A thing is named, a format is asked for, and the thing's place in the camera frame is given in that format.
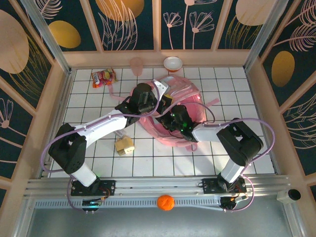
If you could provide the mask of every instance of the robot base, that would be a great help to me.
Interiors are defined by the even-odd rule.
[[[82,185],[79,181],[74,181],[71,189],[71,196],[114,196],[115,180],[100,180],[96,191]]]
[[[245,180],[241,177],[236,181],[235,187],[228,192],[218,185],[217,178],[202,179],[201,187],[203,187],[204,194],[239,194],[247,192]]]

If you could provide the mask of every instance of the candy package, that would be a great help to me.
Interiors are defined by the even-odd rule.
[[[93,79],[93,88],[99,88],[105,85],[111,85],[112,83],[118,81],[115,71],[110,69],[105,69],[103,71],[91,73]]]

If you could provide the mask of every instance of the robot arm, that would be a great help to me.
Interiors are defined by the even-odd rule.
[[[109,114],[84,125],[72,127],[69,124],[64,124],[59,128],[56,136],[87,126],[89,128],[56,141],[51,145],[48,153],[67,174],[74,176],[85,187],[92,189],[93,192],[98,188],[99,179],[84,162],[86,148],[105,135],[124,129],[139,120],[139,118],[130,116],[112,118],[112,115],[141,115],[152,111],[168,90],[168,85],[164,82],[155,80],[154,83],[159,90],[159,98],[157,98],[157,92],[152,92],[152,88],[148,84],[140,83],[134,89],[132,95],[116,106]]]
[[[100,180],[84,162],[86,148],[103,136],[124,129],[139,120],[139,118],[126,115],[148,113],[157,103],[159,103],[157,112],[162,114],[171,105],[172,98],[164,96],[168,85],[159,81],[155,81],[155,85],[159,90],[159,98],[157,98],[157,92],[152,92],[152,88],[148,84],[140,83],[133,90],[132,95],[109,114],[84,125],[71,127],[69,124],[65,124],[61,126],[56,136],[87,126],[89,129],[56,141],[50,147],[49,154],[67,174],[74,176],[91,192],[94,192],[98,189]],[[113,117],[100,122],[104,118],[116,114],[125,114],[125,116]],[[223,144],[230,160],[218,175],[218,185],[226,192],[235,187],[244,167],[263,147],[260,138],[244,122],[232,123],[226,127],[208,127],[203,123],[193,122],[184,105],[174,106],[171,111],[157,120],[171,132],[180,131],[187,141],[219,141]]]

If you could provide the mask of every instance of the pink cup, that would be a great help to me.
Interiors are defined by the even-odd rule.
[[[143,60],[141,58],[132,58],[129,65],[135,76],[139,77],[143,73]]]

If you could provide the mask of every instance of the white tile floor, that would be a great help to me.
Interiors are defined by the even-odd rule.
[[[110,112],[118,101],[109,96],[107,87],[92,88],[91,72],[98,69],[77,70],[64,123],[78,125],[89,122]],[[164,68],[145,68],[140,77],[130,69],[115,69],[118,82],[114,92],[126,97],[137,83],[167,75]],[[202,92],[204,102],[219,98],[220,103],[211,107],[218,123],[236,117],[257,118],[257,111],[243,68],[184,68],[175,74],[189,78]],[[247,122],[260,138],[263,137],[259,123]],[[201,142],[198,150],[188,152],[185,148],[166,147],[153,139],[143,127],[136,123],[125,129],[133,138],[135,151],[119,156],[115,150],[116,136],[112,133],[86,151],[86,162],[100,177],[141,176],[187,176],[218,174],[228,162],[228,155],[219,142]],[[53,162],[52,169],[59,169]],[[266,155],[250,166],[247,174],[275,173],[270,156]],[[67,177],[63,172],[52,173],[50,177]]]

